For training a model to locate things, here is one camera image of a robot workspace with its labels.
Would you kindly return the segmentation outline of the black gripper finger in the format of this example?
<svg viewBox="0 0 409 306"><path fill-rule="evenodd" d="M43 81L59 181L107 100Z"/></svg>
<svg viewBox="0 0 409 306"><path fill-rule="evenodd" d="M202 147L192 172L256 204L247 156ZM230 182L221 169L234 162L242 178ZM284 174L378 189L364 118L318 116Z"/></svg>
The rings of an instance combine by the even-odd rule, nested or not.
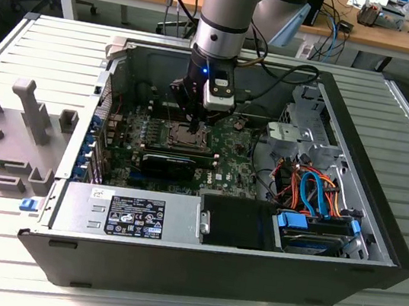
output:
<svg viewBox="0 0 409 306"><path fill-rule="evenodd" d="M194 133L198 132L202 125L204 126L213 126L218 121L225 119L231 116L234 113L234 110L227 111L210 111L206 110L203 106L199 106L197 109L196 123L194 126Z"/></svg>
<svg viewBox="0 0 409 306"><path fill-rule="evenodd" d="M189 133L197 131L197 122L199 116L199 103L196 83L190 78L174 79L170 83L170 90L178 106L184 112L186 118L190 121Z"/></svg>

